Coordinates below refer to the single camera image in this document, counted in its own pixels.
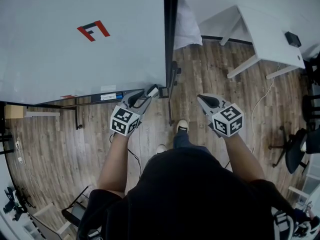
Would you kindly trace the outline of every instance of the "fiducial marker cube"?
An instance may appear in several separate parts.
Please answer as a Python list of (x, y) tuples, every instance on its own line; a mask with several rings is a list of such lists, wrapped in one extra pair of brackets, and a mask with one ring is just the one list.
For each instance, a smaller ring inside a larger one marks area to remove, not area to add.
[(127, 136), (138, 127), (139, 121), (140, 115), (117, 105), (111, 115), (110, 128), (118, 134)]
[(213, 129), (220, 135), (230, 137), (244, 125), (244, 113), (235, 104), (224, 108), (212, 116)]

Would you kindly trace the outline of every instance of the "white desk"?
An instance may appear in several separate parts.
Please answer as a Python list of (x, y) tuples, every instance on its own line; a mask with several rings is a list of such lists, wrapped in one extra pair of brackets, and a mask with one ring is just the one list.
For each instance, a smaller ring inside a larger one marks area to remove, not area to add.
[(241, 6), (237, 6), (237, 9), (239, 15), (226, 30), (220, 45), (224, 46), (226, 44), (236, 24), (242, 18), (251, 36), (255, 55), (229, 73), (227, 75), (228, 78), (233, 78), (260, 60), (289, 65), (278, 72), (268, 74), (266, 76), (267, 79), (280, 76), (297, 68), (305, 68), (299, 48), (288, 44), (285, 36), (285, 33), (290, 31), (288, 26), (277, 18), (263, 12)]

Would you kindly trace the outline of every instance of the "wooden floor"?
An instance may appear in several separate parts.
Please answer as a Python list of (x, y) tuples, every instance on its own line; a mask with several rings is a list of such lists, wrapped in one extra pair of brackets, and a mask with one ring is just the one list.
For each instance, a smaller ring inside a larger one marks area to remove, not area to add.
[[(237, 103), (245, 112), (246, 127), (241, 133), (250, 149), (254, 146), (251, 113), (256, 102), (266, 93), (272, 80), (265, 76), (277, 70), (277, 63), (259, 62), (233, 79), (227, 74), (254, 54), (251, 45), (204, 40), (203, 46), (191, 45), (175, 52), (175, 60), (182, 68), (178, 85), (173, 91), (173, 119), (189, 122), (192, 143), (206, 146), (220, 161), (228, 163), (226, 147), (208, 127), (208, 122), (197, 104), (196, 96), (213, 93)], [(289, 174), (285, 161), (272, 168), (280, 155), (279, 149), (269, 150), (270, 144), (281, 144), (279, 126), (288, 134), (305, 127), (301, 103), (307, 92), (298, 70), (275, 79), (269, 95), (255, 110), (253, 128), (256, 145), (254, 155), (260, 161), (268, 180), (292, 203), (295, 196), (288, 186), (299, 187), (304, 182), (299, 168)], [(57, 230), (63, 225), (59, 209), (65, 208), (88, 185), (92, 190), (97, 182), (110, 142), (109, 120), (115, 104), (96, 104), (79, 108), (79, 121), (83, 129), (75, 130), (74, 113), (61, 111), (60, 117), (34, 117), (6, 121), (21, 150), (7, 156), (9, 168), (16, 185), (31, 196), (35, 211), (53, 202), (41, 219)], [(143, 123), (130, 138), (129, 148), (140, 158), (142, 167), (156, 153), (157, 145), (172, 147), (175, 127), (168, 124), (168, 101), (154, 101), (146, 112)], [(22, 156), (25, 165), (18, 162)], [(129, 154), (127, 189), (133, 188), (139, 177), (139, 166)]]

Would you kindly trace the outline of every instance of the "white shoe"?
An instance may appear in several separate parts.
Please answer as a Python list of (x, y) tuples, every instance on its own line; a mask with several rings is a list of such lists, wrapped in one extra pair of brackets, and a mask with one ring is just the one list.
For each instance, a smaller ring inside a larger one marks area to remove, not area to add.
[(189, 131), (189, 125), (186, 120), (182, 119), (178, 122), (178, 125), (176, 126), (176, 132), (178, 131), (186, 131), (186, 132)]
[(160, 144), (157, 148), (156, 148), (156, 153), (157, 154), (160, 154), (160, 153), (163, 153), (165, 151), (167, 151), (167, 147), (163, 144)]

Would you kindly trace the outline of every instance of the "black device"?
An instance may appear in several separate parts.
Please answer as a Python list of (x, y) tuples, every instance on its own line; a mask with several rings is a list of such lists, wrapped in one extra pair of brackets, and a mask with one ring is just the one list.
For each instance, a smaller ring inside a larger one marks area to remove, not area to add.
[(285, 35), (289, 45), (297, 47), (297, 48), (299, 48), (301, 46), (301, 42), (299, 40), (299, 37), (296, 34), (293, 34), (288, 31), (284, 35)]

